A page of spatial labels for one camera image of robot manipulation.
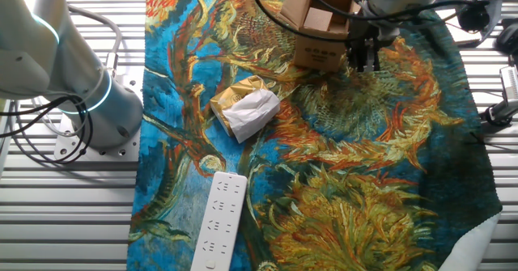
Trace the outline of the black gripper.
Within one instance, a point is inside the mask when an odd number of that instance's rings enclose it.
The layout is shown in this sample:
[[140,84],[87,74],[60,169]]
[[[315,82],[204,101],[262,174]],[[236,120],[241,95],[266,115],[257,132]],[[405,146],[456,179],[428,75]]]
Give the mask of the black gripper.
[[376,26],[352,26],[349,30],[350,65],[357,71],[374,72],[380,69],[378,50],[391,45],[391,39],[382,39],[381,30]]

